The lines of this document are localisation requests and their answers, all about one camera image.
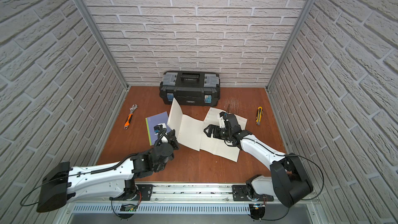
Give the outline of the purple cover notebook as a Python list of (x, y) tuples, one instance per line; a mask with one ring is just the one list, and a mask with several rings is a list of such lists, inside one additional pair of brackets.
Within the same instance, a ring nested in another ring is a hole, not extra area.
[(158, 134), (154, 133), (154, 126), (158, 124), (163, 124), (163, 126), (167, 129), (167, 133), (171, 131), (170, 127), (167, 125), (168, 118), (169, 116), (167, 112), (163, 112), (146, 118), (147, 132), (149, 137), (149, 143), (151, 146), (154, 145), (155, 141), (158, 138)]

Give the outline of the green cover notebook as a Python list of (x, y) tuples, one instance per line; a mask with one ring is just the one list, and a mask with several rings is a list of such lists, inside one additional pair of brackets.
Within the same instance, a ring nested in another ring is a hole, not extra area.
[(240, 149), (226, 145), (223, 140), (208, 138), (204, 133), (203, 121), (184, 115), (177, 100), (173, 100), (167, 125), (175, 130), (179, 144), (237, 162)]

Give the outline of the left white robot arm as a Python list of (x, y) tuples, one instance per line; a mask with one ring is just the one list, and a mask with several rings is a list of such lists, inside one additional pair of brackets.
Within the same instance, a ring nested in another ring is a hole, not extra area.
[(127, 155), (119, 162), (92, 167), (71, 167), (69, 162), (62, 162), (37, 186), (40, 194), (36, 211), (50, 212), (82, 198), (133, 199), (137, 195), (135, 179), (163, 171), (177, 149), (175, 130), (163, 128), (150, 149)]

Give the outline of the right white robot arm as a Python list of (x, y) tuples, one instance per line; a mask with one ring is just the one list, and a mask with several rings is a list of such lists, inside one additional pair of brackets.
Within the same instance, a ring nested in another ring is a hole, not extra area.
[(227, 146), (237, 147), (252, 155), (269, 169), (270, 180), (256, 175), (246, 181), (245, 192), (251, 200), (272, 196), (285, 207), (291, 207), (314, 191), (301, 162), (304, 157), (285, 154), (261, 142), (252, 132), (241, 128), (234, 114), (221, 112), (219, 125), (208, 125), (204, 133), (209, 138), (223, 140)]

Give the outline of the open white lined notebook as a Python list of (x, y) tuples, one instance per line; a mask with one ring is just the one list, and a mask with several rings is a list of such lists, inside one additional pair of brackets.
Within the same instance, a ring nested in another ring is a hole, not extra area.
[[(207, 128), (210, 124), (219, 126), (221, 128), (225, 127), (224, 123), (221, 123), (220, 113), (223, 110), (211, 107), (203, 121), (203, 128)], [(247, 119), (241, 116), (235, 115), (238, 124), (242, 130), (246, 129)]]

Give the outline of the yellow utility knife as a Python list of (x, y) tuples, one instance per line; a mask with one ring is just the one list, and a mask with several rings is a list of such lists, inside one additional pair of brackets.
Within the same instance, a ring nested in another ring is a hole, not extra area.
[(263, 116), (263, 108), (261, 106), (259, 106), (257, 109), (257, 115), (256, 115), (256, 125), (261, 124), (262, 116)]

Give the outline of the black plastic toolbox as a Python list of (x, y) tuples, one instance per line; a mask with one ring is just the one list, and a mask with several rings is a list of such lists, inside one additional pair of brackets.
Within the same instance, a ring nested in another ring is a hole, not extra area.
[(167, 71), (159, 86), (165, 104), (215, 107), (221, 98), (220, 77), (211, 72)]

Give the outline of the orange handled adjustable wrench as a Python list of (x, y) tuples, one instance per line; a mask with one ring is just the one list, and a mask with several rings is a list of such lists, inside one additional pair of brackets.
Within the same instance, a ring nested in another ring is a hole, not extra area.
[(137, 104), (134, 104), (134, 105), (130, 108), (130, 113), (129, 113), (129, 115), (128, 115), (127, 119), (126, 119), (126, 122), (125, 122), (125, 124), (124, 124), (124, 129), (125, 129), (125, 130), (127, 130), (127, 129), (129, 128), (129, 126), (130, 126), (130, 124), (131, 124), (132, 117), (133, 117), (133, 113), (135, 112), (135, 110), (136, 110), (137, 108), (138, 108), (138, 105), (137, 105)]

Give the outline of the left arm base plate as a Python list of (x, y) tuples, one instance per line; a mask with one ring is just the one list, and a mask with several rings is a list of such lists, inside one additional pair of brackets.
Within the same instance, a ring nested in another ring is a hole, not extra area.
[(152, 196), (153, 187), (154, 185), (126, 184), (119, 196), (109, 197), (109, 199), (115, 201), (149, 201)]

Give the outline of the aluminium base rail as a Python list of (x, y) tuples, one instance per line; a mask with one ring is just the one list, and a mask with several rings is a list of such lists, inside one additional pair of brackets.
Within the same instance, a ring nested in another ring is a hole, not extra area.
[(245, 184), (150, 183), (138, 184), (142, 201), (106, 197), (80, 200), (65, 208), (67, 214), (249, 214), (253, 206), (280, 206), (276, 197), (249, 198)]

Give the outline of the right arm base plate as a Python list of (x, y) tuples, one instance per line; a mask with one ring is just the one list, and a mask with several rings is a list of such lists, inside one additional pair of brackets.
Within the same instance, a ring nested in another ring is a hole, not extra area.
[(232, 185), (232, 196), (234, 202), (273, 202), (274, 197), (270, 195), (260, 195), (255, 193), (249, 185)]

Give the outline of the right aluminium corner post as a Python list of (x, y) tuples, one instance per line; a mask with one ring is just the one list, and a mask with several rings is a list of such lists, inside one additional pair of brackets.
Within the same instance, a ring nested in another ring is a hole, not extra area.
[(312, 6), (315, 3), (315, 1), (316, 0), (306, 0), (305, 1), (305, 4), (297, 18), (295, 25), (293, 26), (292, 32), (286, 42), (286, 45), (281, 53), (281, 56), (278, 59), (278, 62), (277, 62), (276, 67), (272, 73), (272, 76), (265, 88), (267, 92), (269, 92), (271, 86), (274, 84), (274, 81), (276, 80), (277, 74), (282, 69), (282, 65), (283, 65), (285, 59), (287, 58), (288, 52), (292, 48), (293, 43), (295, 42), (296, 38), (298, 37), (299, 32), (302, 29), (302, 27), (305, 23), (305, 20), (307, 19), (309, 12), (312, 9)]

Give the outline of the aluminium corner post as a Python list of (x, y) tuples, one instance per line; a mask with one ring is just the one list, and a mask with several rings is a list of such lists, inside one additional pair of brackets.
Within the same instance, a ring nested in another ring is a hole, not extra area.
[(312, 9), (312, 6), (315, 3), (315, 1), (316, 0), (306, 0), (305, 1), (305, 4), (297, 18), (295, 25), (293, 26), (292, 32), (286, 42), (286, 45), (281, 53), (281, 56), (278, 59), (278, 62), (277, 62), (276, 67), (272, 73), (272, 76), (265, 88), (267, 92), (269, 92), (271, 86), (274, 84), (274, 81), (276, 80), (277, 74), (282, 69), (282, 65), (283, 65), (285, 59), (287, 58), (288, 52), (292, 48), (293, 43), (295, 42), (296, 38), (298, 37), (299, 32), (302, 29), (302, 27), (305, 23), (305, 20), (307, 19), (309, 12)]
[(99, 47), (101, 48), (102, 52), (105, 55), (108, 63), (110, 64), (111, 68), (113, 69), (116, 77), (120, 81), (124, 90), (128, 91), (129, 85), (123, 77), (123, 74), (109, 48), (107, 45), (105, 38), (103, 37), (98, 25), (95, 22), (94, 17), (92, 16), (88, 6), (86, 5), (84, 0), (73, 0), (77, 9), (80, 11), (84, 21), (86, 22), (89, 30), (91, 31), (94, 39), (97, 41)]

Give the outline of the left aluminium corner post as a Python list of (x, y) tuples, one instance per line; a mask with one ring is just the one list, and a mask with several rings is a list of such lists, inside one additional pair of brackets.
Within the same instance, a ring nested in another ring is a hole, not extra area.
[(110, 64), (111, 68), (113, 69), (116, 77), (120, 81), (124, 90), (128, 91), (129, 85), (123, 77), (123, 74), (109, 48), (107, 45), (105, 38), (103, 37), (98, 25), (95, 22), (94, 17), (92, 16), (88, 6), (86, 5), (84, 0), (73, 0), (77, 9), (80, 11), (84, 21), (86, 22), (89, 30), (91, 31), (94, 39), (97, 41), (99, 47), (101, 48), (102, 52), (105, 55), (108, 63)]

